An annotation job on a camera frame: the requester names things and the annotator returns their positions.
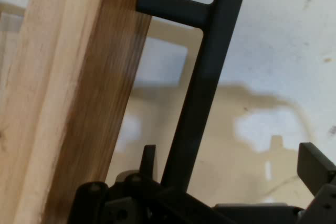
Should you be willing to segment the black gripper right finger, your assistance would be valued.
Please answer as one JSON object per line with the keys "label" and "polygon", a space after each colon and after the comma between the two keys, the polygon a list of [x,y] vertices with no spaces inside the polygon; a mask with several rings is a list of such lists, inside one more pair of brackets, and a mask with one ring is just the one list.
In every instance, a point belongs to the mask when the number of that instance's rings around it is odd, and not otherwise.
{"label": "black gripper right finger", "polygon": [[298,223],[335,223],[335,165],[314,144],[300,143],[297,174],[313,195]]}

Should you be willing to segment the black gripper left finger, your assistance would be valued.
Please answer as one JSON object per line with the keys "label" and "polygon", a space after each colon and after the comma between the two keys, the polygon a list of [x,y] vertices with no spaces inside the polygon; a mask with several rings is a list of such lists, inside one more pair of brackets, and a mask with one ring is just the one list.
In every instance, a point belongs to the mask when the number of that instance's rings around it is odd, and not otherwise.
{"label": "black gripper left finger", "polygon": [[226,218],[191,195],[153,180],[155,145],[144,147],[140,169],[109,187],[81,185],[68,223],[226,223]]}

